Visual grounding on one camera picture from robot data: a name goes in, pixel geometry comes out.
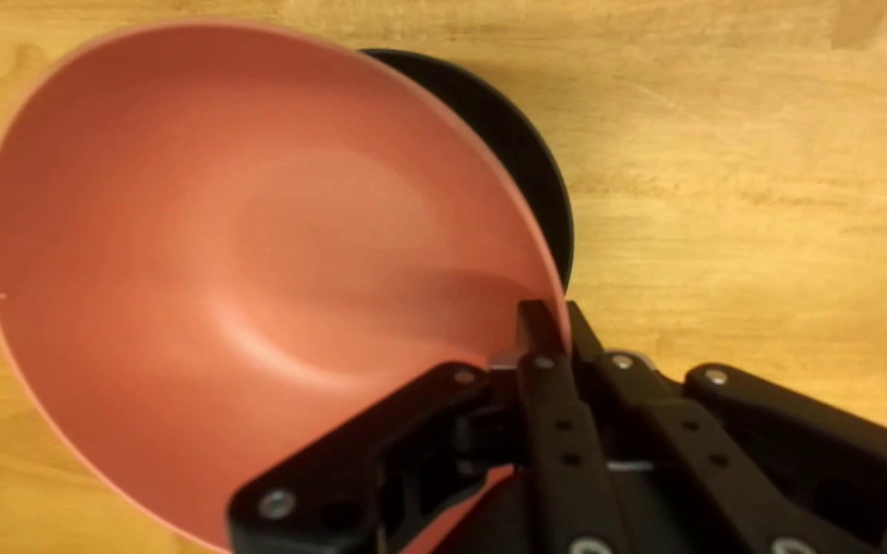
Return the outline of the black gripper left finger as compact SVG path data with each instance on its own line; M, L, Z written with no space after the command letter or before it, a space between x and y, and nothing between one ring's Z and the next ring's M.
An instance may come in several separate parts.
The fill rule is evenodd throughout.
M235 554L399 554L454 505L447 554L626 554L601 436L556 315L504 369L441 364L232 496Z

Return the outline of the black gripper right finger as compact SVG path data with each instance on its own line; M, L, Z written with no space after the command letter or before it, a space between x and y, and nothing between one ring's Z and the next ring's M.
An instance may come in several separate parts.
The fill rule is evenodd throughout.
M654 554L887 554L887 427L727 364L665 380L569 317L580 392Z

